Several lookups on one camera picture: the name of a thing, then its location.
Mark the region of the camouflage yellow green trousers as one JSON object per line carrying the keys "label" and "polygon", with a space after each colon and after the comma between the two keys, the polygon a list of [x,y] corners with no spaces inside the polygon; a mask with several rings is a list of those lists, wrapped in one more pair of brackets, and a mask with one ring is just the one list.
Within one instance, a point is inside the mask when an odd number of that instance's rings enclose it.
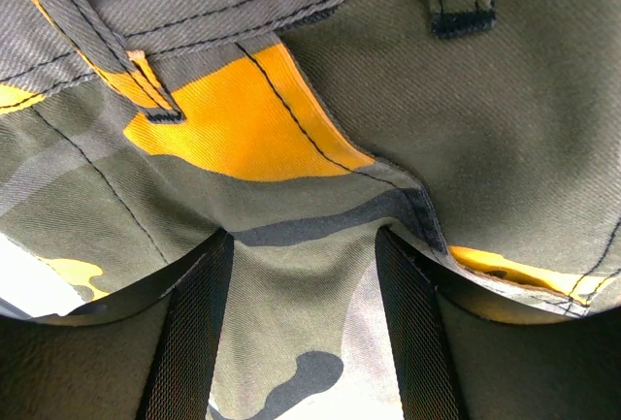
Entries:
{"label": "camouflage yellow green trousers", "polygon": [[407,419],[381,228],[620,312],[620,0],[1,0],[2,235],[75,309],[233,238],[203,419]]}

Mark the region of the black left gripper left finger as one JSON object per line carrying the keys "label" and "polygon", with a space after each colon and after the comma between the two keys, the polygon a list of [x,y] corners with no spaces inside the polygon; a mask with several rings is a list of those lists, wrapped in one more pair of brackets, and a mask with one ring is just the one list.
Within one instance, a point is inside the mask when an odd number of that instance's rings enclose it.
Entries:
{"label": "black left gripper left finger", "polygon": [[219,230],[66,316],[3,316],[2,418],[205,418],[233,255]]}

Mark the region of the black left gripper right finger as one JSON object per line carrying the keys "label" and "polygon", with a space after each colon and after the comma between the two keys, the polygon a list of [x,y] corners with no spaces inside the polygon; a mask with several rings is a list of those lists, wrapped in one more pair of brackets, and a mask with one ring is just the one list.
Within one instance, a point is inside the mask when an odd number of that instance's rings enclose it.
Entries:
{"label": "black left gripper right finger", "polygon": [[616,419],[620,312],[571,318],[445,269],[387,228],[376,267],[407,419]]}

